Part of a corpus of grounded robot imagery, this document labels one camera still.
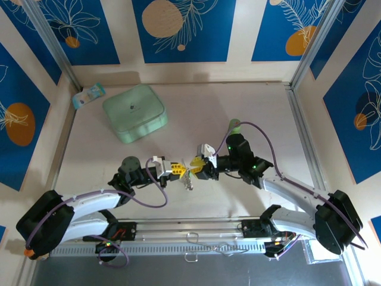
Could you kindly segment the silver keyring with chain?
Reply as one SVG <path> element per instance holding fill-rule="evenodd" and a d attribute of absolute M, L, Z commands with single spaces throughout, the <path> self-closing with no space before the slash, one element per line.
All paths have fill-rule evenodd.
<path fill-rule="evenodd" d="M 184 175 L 180 178 L 182 184 L 187 191 L 193 191 L 193 183 L 191 180 L 191 172 L 187 170 Z"/>

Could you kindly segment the mint green zip case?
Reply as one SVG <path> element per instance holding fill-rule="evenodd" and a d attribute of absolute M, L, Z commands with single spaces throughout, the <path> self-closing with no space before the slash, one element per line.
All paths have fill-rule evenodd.
<path fill-rule="evenodd" d="M 146 84 L 110 97 L 102 107 L 114 134 L 124 144 L 147 136 L 168 122 L 166 107 Z"/>

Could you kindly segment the wet wipes packet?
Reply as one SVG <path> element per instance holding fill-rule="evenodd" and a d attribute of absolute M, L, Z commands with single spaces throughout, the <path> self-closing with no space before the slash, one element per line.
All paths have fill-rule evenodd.
<path fill-rule="evenodd" d="M 83 105 L 105 95 L 105 89 L 100 83 L 96 83 L 86 91 L 81 91 L 73 96 L 72 103 L 75 110 L 78 110 Z"/>

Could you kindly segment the bottle with orange cap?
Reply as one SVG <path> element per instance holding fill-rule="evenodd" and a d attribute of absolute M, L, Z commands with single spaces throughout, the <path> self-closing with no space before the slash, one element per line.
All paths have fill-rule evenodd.
<path fill-rule="evenodd" d="M 36 261 L 44 261 L 49 257 L 49 253 L 38 256 L 37 254 L 35 254 L 33 250 L 28 250 L 28 249 L 24 250 L 24 255 L 28 257 L 30 260 L 36 260 Z"/>

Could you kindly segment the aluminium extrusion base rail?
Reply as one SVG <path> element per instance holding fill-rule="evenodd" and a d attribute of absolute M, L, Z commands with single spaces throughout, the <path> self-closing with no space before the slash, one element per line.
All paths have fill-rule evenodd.
<path fill-rule="evenodd" d="M 180 219 L 121 219 L 121 223 L 135 223 L 130 231 L 136 241 L 184 241 L 193 233 L 205 240 L 240 240 L 249 230 L 243 220 L 255 217 L 217 217 L 217 218 L 180 218 Z"/>

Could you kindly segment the aluminium side rail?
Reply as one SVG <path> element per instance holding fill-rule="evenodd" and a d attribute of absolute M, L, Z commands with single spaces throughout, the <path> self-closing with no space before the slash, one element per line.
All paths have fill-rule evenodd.
<path fill-rule="evenodd" d="M 301 140 L 302 149 L 307 161 L 308 169 L 311 174 L 313 186 L 323 191 L 327 191 L 326 180 L 321 171 L 320 163 L 313 146 L 313 141 L 310 137 L 302 108 L 298 102 L 297 94 L 291 88 L 288 88 L 287 95 L 299 138 Z"/>

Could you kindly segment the grey metal bracket plate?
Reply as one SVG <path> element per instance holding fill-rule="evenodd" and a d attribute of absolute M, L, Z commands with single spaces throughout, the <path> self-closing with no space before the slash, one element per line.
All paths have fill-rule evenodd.
<path fill-rule="evenodd" d="M 342 261 L 341 256 L 329 252 L 317 240 L 303 239 L 301 243 L 308 265 Z"/>

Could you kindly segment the aluminium frame post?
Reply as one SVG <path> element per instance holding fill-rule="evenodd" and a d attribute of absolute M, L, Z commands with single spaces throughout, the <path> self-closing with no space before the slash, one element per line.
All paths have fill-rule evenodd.
<path fill-rule="evenodd" d="M 74 74 L 71 64 L 60 45 L 58 39 L 56 38 L 54 32 L 52 31 L 48 21 L 46 20 L 43 12 L 39 8 L 38 4 L 34 0 L 20 0 L 23 9 L 25 10 L 30 21 L 34 25 L 36 31 L 38 32 L 40 38 L 43 40 L 45 46 L 51 53 L 53 59 L 58 64 L 60 70 L 67 76 L 69 82 L 74 86 L 77 92 L 83 90 L 83 86 L 78 81 L 76 75 Z"/>
<path fill-rule="evenodd" d="M 325 40 L 328 32 L 330 31 L 333 23 L 336 20 L 345 0 L 330 0 L 328 7 L 313 34 L 313 37 L 306 47 L 305 53 L 297 66 L 297 69 L 290 81 L 290 88 L 295 91 L 304 78 L 304 75 L 310 68 L 310 64 L 319 51 L 323 41 Z"/>

